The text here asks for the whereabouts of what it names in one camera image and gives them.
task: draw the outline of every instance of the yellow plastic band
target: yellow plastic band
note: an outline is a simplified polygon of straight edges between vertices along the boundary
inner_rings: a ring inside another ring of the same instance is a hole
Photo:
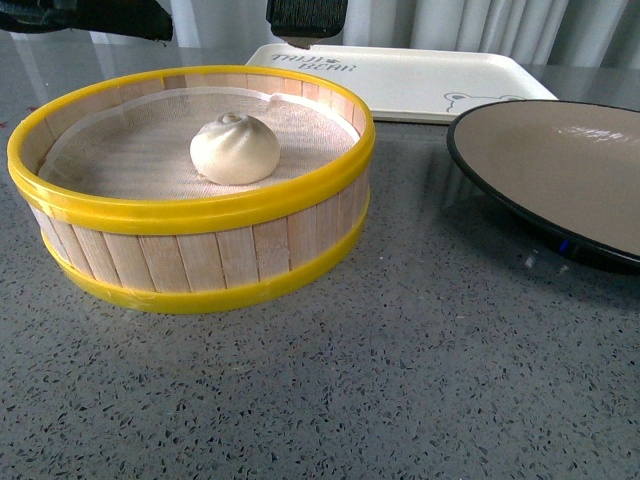
[[[77,286],[86,292],[121,307],[134,308],[155,313],[196,314],[210,313],[248,307],[272,300],[290,293],[303,285],[311,283],[331,270],[355,246],[364,228],[366,212],[369,207],[369,195],[363,214],[356,225],[333,247],[315,257],[310,262],[268,280],[224,290],[190,293],[157,293],[145,290],[131,290],[114,287],[111,284],[95,280],[63,260],[53,249],[43,234],[44,243],[60,264],[65,274]]]
[[[364,112],[360,140],[344,155],[306,175],[249,192],[197,200],[139,201],[81,194],[43,181],[20,160],[30,132],[52,113],[84,97],[124,85],[176,75],[235,73],[284,77],[326,87]],[[369,163],[375,129],[367,105],[355,94],[328,80],[263,67],[186,67],[139,73],[107,80],[60,97],[29,115],[14,131],[7,147],[9,173],[29,204],[66,223],[129,235],[182,235],[254,225],[289,215],[335,195],[358,177]]]

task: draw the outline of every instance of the white cloth liner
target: white cloth liner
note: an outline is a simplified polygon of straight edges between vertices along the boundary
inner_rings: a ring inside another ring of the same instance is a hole
[[[282,152],[275,172],[250,185],[222,186],[196,172],[189,145],[218,115],[238,112],[267,124]],[[88,115],[55,142],[38,172],[43,180],[109,198],[180,200],[274,185],[346,153],[355,128],[305,98],[232,87],[172,89]]]

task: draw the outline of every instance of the gray countertop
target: gray countertop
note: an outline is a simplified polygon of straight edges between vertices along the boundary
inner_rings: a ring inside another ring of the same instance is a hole
[[[59,95],[251,53],[0,40],[0,161]],[[529,70],[561,99],[640,108],[639,71]],[[0,478],[640,478],[640,278],[547,250],[445,134],[377,124],[349,256],[202,316],[71,284],[3,167]]]

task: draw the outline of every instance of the black object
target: black object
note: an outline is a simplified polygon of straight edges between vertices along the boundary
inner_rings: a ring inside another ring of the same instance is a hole
[[[340,33],[347,16],[347,0],[269,0],[271,32],[290,44],[309,48]]]
[[[66,28],[147,40],[173,37],[173,22],[155,0],[0,0],[0,29],[46,33]]]
[[[596,107],[612,108],[618,110],[627,110],[634,112],[634,110],[628,110],[618,107],[610,107],[606,105],[595,105],[583,102],[569,102],[558,100],[513,100],[505,103],[524,103],[524,102],[552,102],[554,105],[560,103],[569,103],[577,105],[592,105]],[[493,105],[481,105],[459,115],[451,122],[447,131],[447,148],[451,157],[458,165],[460,170],[484,193],[497,200],[504,206],[506,206],[512,213],[519,218],[518,222],[524,230],[540,239],[548,248],[562,255],[564,258],[576,261],[577,263],[587,265],[599,270],[625,273],[625,274],[640,274],[640,255],[634,255],[632,253],[618,250],[609,245],[605,245],[591,238],[587,238],[576,232],[568,230],[560,225],[556,225],[545,218],[531,212],[524,206],[518,204],[512,199],[506,197],[492,185],[487,183],[481,178],[465,161],[464,157],[458,150],[455,141],[455,131],[465,117],[471,115],[476,110],[483,108],[490,108],[498,104]]]

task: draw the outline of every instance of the blue light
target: blue light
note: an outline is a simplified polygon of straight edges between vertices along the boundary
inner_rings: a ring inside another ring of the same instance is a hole
[[[562,245],[560,245],[560,253],[564,253],[568,246],[569,240],[565,240],[564,242],[562,242]]]

